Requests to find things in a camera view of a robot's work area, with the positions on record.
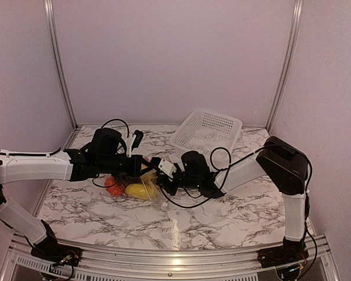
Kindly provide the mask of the yellow fake lemon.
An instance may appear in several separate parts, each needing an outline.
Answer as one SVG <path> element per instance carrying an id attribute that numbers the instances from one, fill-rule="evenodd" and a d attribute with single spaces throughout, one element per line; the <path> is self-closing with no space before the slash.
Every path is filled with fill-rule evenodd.
<path id="1" fill-rule="evenodd" d="M 125 188 L 125 193 L 140 200 L 154 200 L 157 197 L 157 189 L 149 184 L 130 184 Z"/>

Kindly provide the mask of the yellow fake corn cob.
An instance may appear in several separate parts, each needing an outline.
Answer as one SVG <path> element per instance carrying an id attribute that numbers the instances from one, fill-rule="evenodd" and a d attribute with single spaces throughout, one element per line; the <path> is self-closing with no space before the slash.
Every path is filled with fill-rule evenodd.
<path id="1" fill-rule="evenodd" d="M 142 164 L 140 179 L 143 184 L 157 184 L 157 174 L 154 169 L 148 170 L 149 167 Z"/>

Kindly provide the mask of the clear zip top bag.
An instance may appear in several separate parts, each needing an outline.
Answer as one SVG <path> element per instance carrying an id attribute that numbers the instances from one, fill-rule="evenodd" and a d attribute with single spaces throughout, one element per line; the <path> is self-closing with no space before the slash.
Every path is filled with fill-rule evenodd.
<path id="1" fill-rule="evenodd" d="M 168 202 L 157 185 L 155 171 L 149 171 L 140 177 L 114 175 L 106 177 L 103 187 L 113 197 L 128 197 L 148 201 L 159 210 L 165 211 Z"/>

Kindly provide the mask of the dark red fake grapes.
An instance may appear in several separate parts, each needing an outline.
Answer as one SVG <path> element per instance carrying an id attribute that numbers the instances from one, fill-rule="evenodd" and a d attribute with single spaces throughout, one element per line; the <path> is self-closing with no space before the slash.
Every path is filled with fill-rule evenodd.
<path id="1" fill-rule="evenodd" d="M 130 184 L 141 183 L 142 180 L 140 177 L 129 177 L 125 175 L 114 176 L 114 183 L 116 186 L 126 188 Z"/>

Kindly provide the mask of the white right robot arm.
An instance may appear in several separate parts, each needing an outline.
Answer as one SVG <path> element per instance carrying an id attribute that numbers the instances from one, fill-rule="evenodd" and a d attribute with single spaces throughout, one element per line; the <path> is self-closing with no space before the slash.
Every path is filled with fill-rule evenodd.
<path id="1" fill-rule="evenodd" d="M 191 150 L 181 164 L 160 160 L 156 167 L 157 183 L 166 199 L 180 188 L 196 189 L 205 201 L 220 198 L 244 184 L 267 176 L 284 200 L 285 234 L 280 246 L 261 249 L 257 259 L 263 268 L 284 265 L 309 257 L 305 237 L 309 234 L 308 185 L 312 164 L 308 157 L 275 136 L 264 145 L 226 168 L 217 168 L 212 160 Z"/>

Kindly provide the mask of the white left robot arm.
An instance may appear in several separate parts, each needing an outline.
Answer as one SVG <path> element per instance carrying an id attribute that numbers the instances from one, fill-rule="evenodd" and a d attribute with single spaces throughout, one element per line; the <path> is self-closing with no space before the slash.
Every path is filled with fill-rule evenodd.
<path id="1" fill-rule="evenodd" d="M 48 223 L 5 197 L 4 184 L 28 180 L 84 181 L 100 174 L 137 177 L 143 158 L 132 151 L 142 138 L 143 132 L 138 130 L 122 139 L 114 129 L 99 128 L 92 141 L 80 149 L 58 149 L 51 153 L 0 150 L 0 220 L 27 238 L 33 256 L 76 266 L 81 250 L 58 243 Z"/>

